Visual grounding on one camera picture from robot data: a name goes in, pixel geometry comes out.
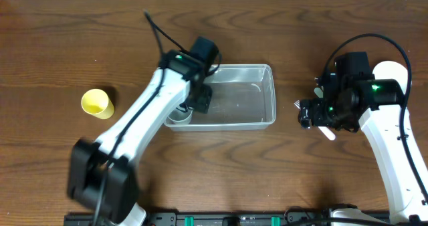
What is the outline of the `grey cup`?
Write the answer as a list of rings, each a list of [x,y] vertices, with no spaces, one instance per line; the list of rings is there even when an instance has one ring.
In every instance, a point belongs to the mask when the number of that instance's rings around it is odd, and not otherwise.
[[[189,124],[193,116],[193,111],[190,109],[181,110],[175,108],[169,115],[168,119],[173,124]]]

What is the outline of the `white bowl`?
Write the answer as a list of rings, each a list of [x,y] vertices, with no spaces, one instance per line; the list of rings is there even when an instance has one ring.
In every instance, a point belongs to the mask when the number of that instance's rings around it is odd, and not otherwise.
[[[398,62],[383,61],[378,63],[372,73],[376,80],[394,79],[396,80],[403,93],[407,92],[408,71],[407,68]]]

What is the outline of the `mint green plastic spoon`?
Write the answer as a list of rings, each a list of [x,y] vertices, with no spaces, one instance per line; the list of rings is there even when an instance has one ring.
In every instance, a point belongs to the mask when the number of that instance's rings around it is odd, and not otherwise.
[[[315,93],[315,95],[317,95],[317,97],[319,97],[319,98],[323,98],[323,96],[324,96],[324,93],[323,93],[323,91],[322,91],[322,89],[321,89],[321,88],[314,88],[314,93]]]

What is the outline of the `clear plastic container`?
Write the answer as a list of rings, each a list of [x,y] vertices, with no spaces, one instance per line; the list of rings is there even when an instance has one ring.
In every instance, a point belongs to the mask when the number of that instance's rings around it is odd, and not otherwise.
[[[186,120],[170,116],[173,131],[262,130],[276,120],[272,69],[267,64],[223,64],[205,80],[213,90],[208,113],[194,112]]]

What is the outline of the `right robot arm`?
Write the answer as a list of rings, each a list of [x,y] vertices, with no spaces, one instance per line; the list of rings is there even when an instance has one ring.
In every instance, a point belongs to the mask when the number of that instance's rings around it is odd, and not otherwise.
[[[321,98],[296,101],[302,128],[361,130],[374,152],[393,224],[427,224],[427,167],[411,129],[406,92],[394,79],[334,82]]]

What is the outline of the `pink plastic fork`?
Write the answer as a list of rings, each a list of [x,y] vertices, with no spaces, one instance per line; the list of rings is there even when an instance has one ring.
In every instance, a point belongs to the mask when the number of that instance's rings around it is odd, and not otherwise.
[[[297,109],[300,109],[300,101],[297,100],[294,102],[294,105]],[[336,139],[336,135],[327,127],[325,126],[320,126],[318,127],[319,131],[328,139],[328,140],[335,140]]]

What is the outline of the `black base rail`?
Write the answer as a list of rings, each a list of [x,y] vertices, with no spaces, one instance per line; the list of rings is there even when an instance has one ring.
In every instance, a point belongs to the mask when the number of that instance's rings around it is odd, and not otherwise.
[[[365,212],[385,223],[389,221],[386,212]],[[307,221],[328,217],[325,213],[315,211],[292,210],[286,213],[262,214],[185,214],[174,212],[149,213],[143,221],[143,226],[226,226],[226,225],[287,225],[296,221]],[[92,224],[93,216],[87,213],[69,213],[64,216],[64,226],[88,226]]]

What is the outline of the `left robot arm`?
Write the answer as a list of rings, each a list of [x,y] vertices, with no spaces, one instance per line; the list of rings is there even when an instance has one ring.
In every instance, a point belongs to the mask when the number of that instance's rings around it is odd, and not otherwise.
[[[95,141],[73,146],[68,197],[93,210],[91,225],[141,225],[145,210],[137,203],[139,161],[161,124],[178,107],[208,111],[213,94],[204,83],[219,68],[218,49],[171,50],[143,93],[125,114]]]

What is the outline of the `yellow cup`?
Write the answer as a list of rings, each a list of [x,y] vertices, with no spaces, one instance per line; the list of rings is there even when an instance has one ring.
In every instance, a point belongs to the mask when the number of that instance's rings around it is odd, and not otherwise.
[[[101,89],[88,90],[81,99],[82,110],[99,119],[109,119],[114,113],[114,105],[108,94]]]

